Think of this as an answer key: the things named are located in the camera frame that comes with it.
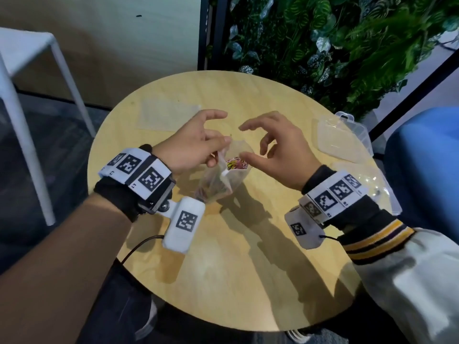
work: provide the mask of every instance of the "jacket sleeve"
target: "jacket sleeve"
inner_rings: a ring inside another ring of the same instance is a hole
[[[334,172],[319,169],[303,193]],[[459,339],[459,246],[443,234],[410,228],[364,196],[328,224],[362,283],[411,343]]]

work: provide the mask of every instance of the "table top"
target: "table top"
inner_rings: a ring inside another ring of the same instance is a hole
[[[255,150],[262,130],[241,132],[238,126],[262,113],[278,110],[299,126],[313,146],[314,120],[336,118],[319,103],[280,83],[226,71],[195,71],[168,76],[143,86],[120,102],[100,127],[91,147],[88,187],[97,172],[120,150],[152,145],[172,132],[138,128],[144,99],[160,99],[222,109],[225,120],[208,121]],[[165,110],[153,111],[167,114]],[[313,152],[324,164],[336,158]],[[368,167],[376,167],[368,155]],[[191,196],[202,168],[177,178],[173,200]],[[152,240],[124,264],[147,289],[173,306],[221,326],[250,331],[302,328],[335,316],[350,306],[360,283],[341,245],[331,239],[316,249],[302,249],[284,221],[301,194],[252,169],[233,196],[208,204],[190,250],[179,254]],[[388,198],[380,205],[390,210]],[[118,259],[143,239],[164,234],[168,219],[143,215],[132,226]],[[327,235],[341,234],[335,227]]]

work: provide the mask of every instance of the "hand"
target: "hand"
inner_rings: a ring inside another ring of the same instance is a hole
[[[268,132],[260,141],[262,156],[268,151],[269,144],[274,140],[277,143],[271,147],[267,158],[251,152],[242,152],[240,157],[284,186],[301,191],[307,180],[321,166],[301,129],[277,111],[249,119],[239,127],[242,131],[257,128]]]
[[[230,136],[204,129],[204,123],[211,119],[226,118],[227,112],[219,109],[204,109],[186,122],[174,135],[153,147],[152,154],[179,174],[205,163],[208,167],[217,165],[214,154],[231,142]]]

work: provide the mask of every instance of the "chair leg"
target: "chair leg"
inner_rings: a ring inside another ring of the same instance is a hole
[[[48,188],[44,181],[43,171],[38,161],[37,152],[33,145],[32,137],[22,110],[19,98],[13,83],[11,82],[5,64],[0,58],[0,97],[3,99],[11,124],[16,133],[17,139],[26,159],[27,167],[32,177],[33,185],[37,192],[38,201],[40,202],[46,224],[52,226],[55,224],[55,217],[51,199],[49,198]]]
[[[81,116],[83,117],[83,120],[86,123],[86,127],[88,128],[89,134],[91,134],[91,136],[94,138],[95,129],[89,117],[88,110],[84,105],[83,99],[81,98],[77,85],[73,80],[72,74],[70,73],[70,69],[67,66],[64,55],[60,51],[59,44],[56,40],[54,40],[54,42],[51,43],[51,51],[53,52],[57,65],[59,66],[60,71],[62,72],[62,75],[64,76],[64,79],[67,83],[67,86],[70,89],[70,92],[72,93],[72,97],[75,100],[75,103],[77,104],[78,110],[80,111]]]

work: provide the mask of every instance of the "blue chair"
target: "blue chair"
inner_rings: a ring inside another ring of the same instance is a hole
[[[459,107],[428,109],[399,127],[387,140],[384,168],[400,220],[459,243]]]

